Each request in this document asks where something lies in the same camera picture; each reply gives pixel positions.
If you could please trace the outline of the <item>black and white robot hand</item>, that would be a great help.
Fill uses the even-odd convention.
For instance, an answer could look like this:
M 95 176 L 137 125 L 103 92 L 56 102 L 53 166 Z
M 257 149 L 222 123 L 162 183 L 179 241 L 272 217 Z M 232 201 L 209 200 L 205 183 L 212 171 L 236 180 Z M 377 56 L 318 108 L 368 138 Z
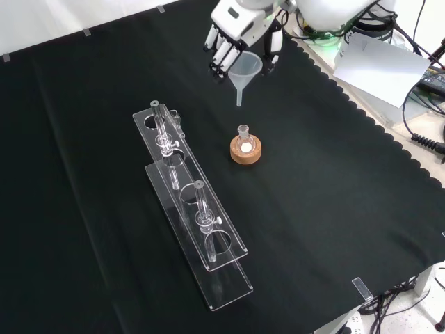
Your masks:
M 276 1 L 254 5 L 249 1 L 219 1 L 211 13 L 212 25 L 204 51 L 212 51 L 209 71 L 217 81 L 226 79 L 240 55 L 264 39 L 263 72 L 272 72 L 283 44 L 282 17 L 289 14 Z

